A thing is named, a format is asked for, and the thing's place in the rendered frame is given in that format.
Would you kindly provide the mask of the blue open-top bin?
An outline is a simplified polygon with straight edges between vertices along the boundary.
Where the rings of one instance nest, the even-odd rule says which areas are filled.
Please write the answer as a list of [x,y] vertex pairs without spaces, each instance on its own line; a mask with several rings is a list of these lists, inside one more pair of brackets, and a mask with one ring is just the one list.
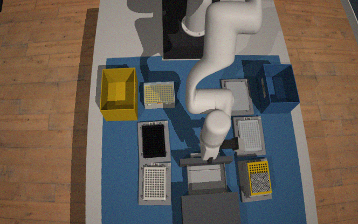
[[256,84],[261,114],[290,113],[300,103],[292,64],[263,64]]

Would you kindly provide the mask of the yellow open-top bin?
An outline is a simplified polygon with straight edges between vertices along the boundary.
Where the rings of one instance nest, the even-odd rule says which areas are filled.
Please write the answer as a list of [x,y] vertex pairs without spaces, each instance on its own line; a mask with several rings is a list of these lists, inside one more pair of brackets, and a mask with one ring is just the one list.
[[102,70],[100,112],[106,121],[137,120],[137,96],[135,68]]

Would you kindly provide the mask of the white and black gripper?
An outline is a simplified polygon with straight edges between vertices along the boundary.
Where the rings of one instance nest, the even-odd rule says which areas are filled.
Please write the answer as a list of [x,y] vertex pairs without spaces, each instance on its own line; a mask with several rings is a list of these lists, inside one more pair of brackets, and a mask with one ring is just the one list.
[[201,141],[201,132],[200,132],[200,135],[199,135],[200,148],[201,148],[201,157],[202,157],[202,160],[207,160],[208,165],[209,165],[209,164],[212,164],[212,158],[216,159],[216,157],[218,155],[218,152],[219,152],[219,147],[220,146],[217,147],[217,148],[209,148],[209,147],[205,146]]

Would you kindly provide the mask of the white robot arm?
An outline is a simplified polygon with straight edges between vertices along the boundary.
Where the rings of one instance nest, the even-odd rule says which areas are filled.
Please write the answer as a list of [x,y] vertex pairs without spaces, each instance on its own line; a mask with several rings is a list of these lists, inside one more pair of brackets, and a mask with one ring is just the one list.
[[182,29],[190,36],[204,35],[204,49],[203,57],[188,74],[185,105],[192,114],[207,114],[201,141],[209,148],[220,146],[219,149],[241,153],[245,152],[245,141],[239,137],[225,139],[231,127],[232,91],[226,88],[196,89],[196,86],[206,76],[230,66],[235,60],[237,35],[257,34],[262,21],[262,0],[214,3],[212,0],[187,0]]

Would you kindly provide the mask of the blue bench mat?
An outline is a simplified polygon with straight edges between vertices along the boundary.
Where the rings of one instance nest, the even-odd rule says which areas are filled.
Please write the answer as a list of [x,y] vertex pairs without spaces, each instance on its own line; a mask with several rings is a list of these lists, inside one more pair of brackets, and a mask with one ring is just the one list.
[[[207,114],[192,114],[185,105],[189,72],[199,60],[162,61],[162,56],[107,58],[106,69],[135,67],[138,80],[137,120],[102,124],[102,224],[182,224],[181,196],[188,195],[187,167],[180,159],[201,153],[199,135]],[[238,192],[241,224],[307,224],[300,165],[292,115],[261,114],[256,75],[263,64],[281,64],[278,55],[235,55],[227,68],[203,78],[197,88],[222,88],[221,80],[248,79],[253,115],[231,116],[225,139],[235,137],[233,117],[261,116],[266,155],[232,156],[225,164],[228,192]],[[145,109],[144,82],[174,82],[175,107]],[[171,163],[171,205],[139,204],[139,122],[168,121]],[[242,202],[238,161],[267,158],[272,199]]]

